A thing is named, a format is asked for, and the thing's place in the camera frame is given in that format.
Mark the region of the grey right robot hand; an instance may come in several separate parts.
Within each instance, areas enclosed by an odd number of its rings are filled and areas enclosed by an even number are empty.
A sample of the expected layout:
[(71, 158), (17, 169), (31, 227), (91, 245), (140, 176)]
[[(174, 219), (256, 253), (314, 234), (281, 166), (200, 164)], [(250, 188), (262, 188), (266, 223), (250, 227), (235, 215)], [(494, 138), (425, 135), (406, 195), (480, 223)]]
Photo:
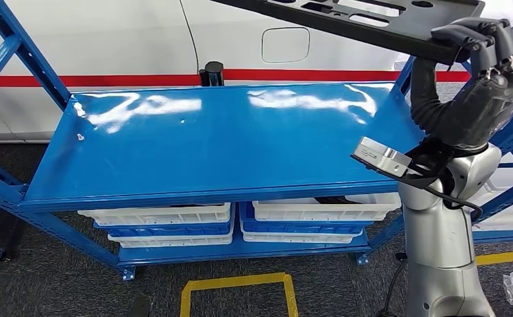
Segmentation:
[(436, 91), (435, 61), (415, 58), (411, 119), (427, 137), (461, 151), (476, 151), (513, 116), (513, 27), (506, 19), (461, 18), (433, 28), (436, 40), (468, 52), (472, 81), (449, 102)]

